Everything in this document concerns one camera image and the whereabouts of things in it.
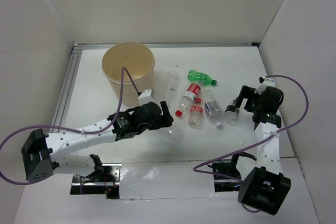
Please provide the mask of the blue label water bottle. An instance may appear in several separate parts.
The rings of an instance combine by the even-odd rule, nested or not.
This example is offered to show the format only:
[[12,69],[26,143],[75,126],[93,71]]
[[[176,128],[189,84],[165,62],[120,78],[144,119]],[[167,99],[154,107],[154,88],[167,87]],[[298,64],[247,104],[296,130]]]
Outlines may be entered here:
[[201,99],[204,103],[204,109],[208,120],[218,129],[223,129],[223,113],[218,105],[212,90],[201,91]]

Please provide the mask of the small red label bottle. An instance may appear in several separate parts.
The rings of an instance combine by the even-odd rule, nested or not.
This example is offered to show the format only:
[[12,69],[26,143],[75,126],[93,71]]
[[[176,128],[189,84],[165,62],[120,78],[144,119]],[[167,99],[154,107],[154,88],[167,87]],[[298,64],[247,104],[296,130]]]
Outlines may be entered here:
[[194,104],[190,107],[188,125],[193,129],[200,129],[202,126],[203,108],[202,99],[196,98]]

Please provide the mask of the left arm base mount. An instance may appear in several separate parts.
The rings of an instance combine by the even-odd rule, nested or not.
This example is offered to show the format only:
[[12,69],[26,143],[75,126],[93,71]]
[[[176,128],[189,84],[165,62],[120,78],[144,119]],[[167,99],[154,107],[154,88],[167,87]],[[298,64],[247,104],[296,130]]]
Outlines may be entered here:
[[73,175],[71,195],[105,195],[119,199],[121,163],[103,163],[98,155],[90,154],[93,171],[87,176]]

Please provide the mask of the black label clear bottle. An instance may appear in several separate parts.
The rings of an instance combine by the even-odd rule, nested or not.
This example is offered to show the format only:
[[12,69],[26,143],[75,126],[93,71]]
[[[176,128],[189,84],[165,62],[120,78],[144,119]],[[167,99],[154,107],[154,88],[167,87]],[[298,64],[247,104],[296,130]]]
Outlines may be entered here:
[[229,125],[235,125],[238,121],[239,108],[236,106],[236,100],[233,100],[225,109],[224,121]]

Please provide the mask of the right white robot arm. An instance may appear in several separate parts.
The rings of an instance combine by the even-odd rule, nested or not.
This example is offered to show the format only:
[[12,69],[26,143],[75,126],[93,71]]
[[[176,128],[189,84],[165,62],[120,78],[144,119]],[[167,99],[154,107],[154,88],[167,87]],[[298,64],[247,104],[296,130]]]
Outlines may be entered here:
[[242,86],[235,99],[239,108],[243,99],[247,102],[244,109],[253,114],[256,133],[256,165],[245,176],[247,165],[236,160],[229,165],[229,172],[235,178],[242,178],[238,193],[239,203],[256,210],[275,215],[287,196],[291,180],[283,175],[280,164],[279,135],[281,117],[277,115],[282,103],[283,92],[275,87],[255,88]]

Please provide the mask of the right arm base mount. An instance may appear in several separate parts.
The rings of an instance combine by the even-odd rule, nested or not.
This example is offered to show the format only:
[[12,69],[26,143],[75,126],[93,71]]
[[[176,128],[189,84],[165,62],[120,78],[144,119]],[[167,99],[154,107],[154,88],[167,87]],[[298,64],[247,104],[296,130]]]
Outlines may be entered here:
[[[237,170],[237,162],[243,157],[256,161],[257,158],[246,152],[235,154],[230,161],[220,160],[218,162],[208,164],[207,166],[214,173],[224,174],[229,177],[241,179],[240,172]],[[241,182],[229,179],[223,176],[213,175],[215,192],[239,191]]]

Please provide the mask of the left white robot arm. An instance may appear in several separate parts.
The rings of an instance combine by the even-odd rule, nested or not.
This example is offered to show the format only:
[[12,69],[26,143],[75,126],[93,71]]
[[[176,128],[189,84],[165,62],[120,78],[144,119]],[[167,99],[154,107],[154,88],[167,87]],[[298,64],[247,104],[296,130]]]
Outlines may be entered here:
[[170,127],[173,117],[165,101],[147,104],[110,115],[96,124],[74,132],[45,134],[42,129],[30,133],[21,153],[26,180],[37,183],[53,174],[74,174],[99,181],[104,166],[96,154],[77,152],[95,145],[133,138],[144,131]]

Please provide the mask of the clear crushed bottle white cap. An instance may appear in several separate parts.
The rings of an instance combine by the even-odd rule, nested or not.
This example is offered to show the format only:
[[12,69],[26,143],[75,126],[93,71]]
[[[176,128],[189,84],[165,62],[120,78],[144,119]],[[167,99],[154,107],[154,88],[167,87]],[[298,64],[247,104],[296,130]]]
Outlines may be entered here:
[[184,139],[184,131],[175,125],[158,130],[160,137],[170,144],[178,144]]

